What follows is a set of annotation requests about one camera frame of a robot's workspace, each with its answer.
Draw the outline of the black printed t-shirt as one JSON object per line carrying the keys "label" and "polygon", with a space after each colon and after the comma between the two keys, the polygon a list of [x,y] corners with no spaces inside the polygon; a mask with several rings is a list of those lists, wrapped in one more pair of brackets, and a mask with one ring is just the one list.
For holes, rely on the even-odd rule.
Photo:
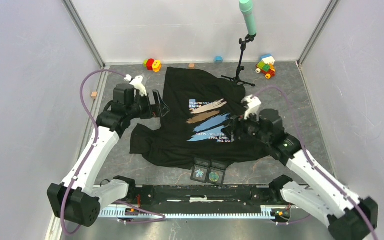
{"label": "black printed t-shirt", "polygon": [[159,167],[189,170],[194,159],[227,165],[256,161],[269,155],[256,140],[222,140],[222,127],[246,111],[246,89],[199,69],[169,67],[162,99],[169,113],[152,130],[138,124],[130,136],[130,150]]}

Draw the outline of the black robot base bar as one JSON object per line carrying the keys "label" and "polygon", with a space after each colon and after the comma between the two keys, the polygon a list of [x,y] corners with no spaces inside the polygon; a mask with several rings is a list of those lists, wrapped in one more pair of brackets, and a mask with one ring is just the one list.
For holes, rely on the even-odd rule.
{"label": "black robot base bar", "polygon": [[142,185],[124,201],[159,214],[257,214],[262,206],[289,206],[268,185],[246,184]]}

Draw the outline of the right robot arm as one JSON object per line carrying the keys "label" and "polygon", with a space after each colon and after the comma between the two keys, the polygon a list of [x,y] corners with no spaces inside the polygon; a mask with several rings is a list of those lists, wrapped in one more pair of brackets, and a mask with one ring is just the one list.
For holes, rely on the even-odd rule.
{"label": "right robot arm", "polygon": [[231,141],[257,141],[264,152],[297,174],[309,188],[283,175],[270,183],[269,199],[290,203],[323,223],[335,240],[377,240],[379,205],[340,183],[312,157],[302,142],[287,133],[278,111],[233,116],[222,132]]}

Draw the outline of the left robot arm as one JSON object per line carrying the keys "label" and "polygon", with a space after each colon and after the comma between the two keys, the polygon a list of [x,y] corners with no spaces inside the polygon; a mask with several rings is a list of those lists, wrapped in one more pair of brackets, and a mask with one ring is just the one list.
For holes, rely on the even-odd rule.
{"label": "left robot arm", "polygon": [[62,222],[90,227],[105,207],[122,200],[133,203],[137,198],[135,181],[121,176],[94,189],[95,180],[109,153],[122,138],[133,119],[162,118],[170,111],[158,90],[153,90],[155,103],[143,85],[118,84],[113,99],[104,107],[94,123],[87,147],[61,183],[47,189],[53,214]]}

